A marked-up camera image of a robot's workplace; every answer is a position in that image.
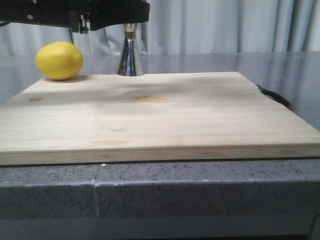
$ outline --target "curtain fold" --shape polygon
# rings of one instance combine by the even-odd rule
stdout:
[[[148,0],[140,24],[141,54],[320,51],[320,0]],[[35,55],[43,46],[73,42],[84,55],[119,55],[121,25],[88,35],[67,28],[11,23],[0,27],[0,56]]]

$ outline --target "metal jigger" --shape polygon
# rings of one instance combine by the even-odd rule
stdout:
[[[141,76],[142,69],[139,49],[136,41],[138,23],[123,24],[124,43],[121,52],[120,63],[116,73],[121,76]]]

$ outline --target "lemon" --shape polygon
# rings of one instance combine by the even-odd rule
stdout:
[[[35,56],[35,65],[46,77],[65,80],[76,75],[82,68],[84,56],[73,44],[57,41],[41,48]]]

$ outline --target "table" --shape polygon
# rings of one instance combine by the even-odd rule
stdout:
[[[320,130],[320,52],[142,56],[145,73],[240,72]],[[80,74],[115,74],[85,56]],[[41,78],[34,56],[0,59],[0,103]],[[319,239],[319,158],[0,167],[1,239],[307,235]]]

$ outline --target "gray speckled surface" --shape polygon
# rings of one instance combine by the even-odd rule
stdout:
[[[118,61],[86,56],[80,74],[114,74]],[[149,55],[142,64],[146,73],[240,72],[320,130],[320,52]],[[1,58],[0,103],[41,77],[33,56]],[[319,183],[320,159],[2,166],[0,219],[312,216]]]

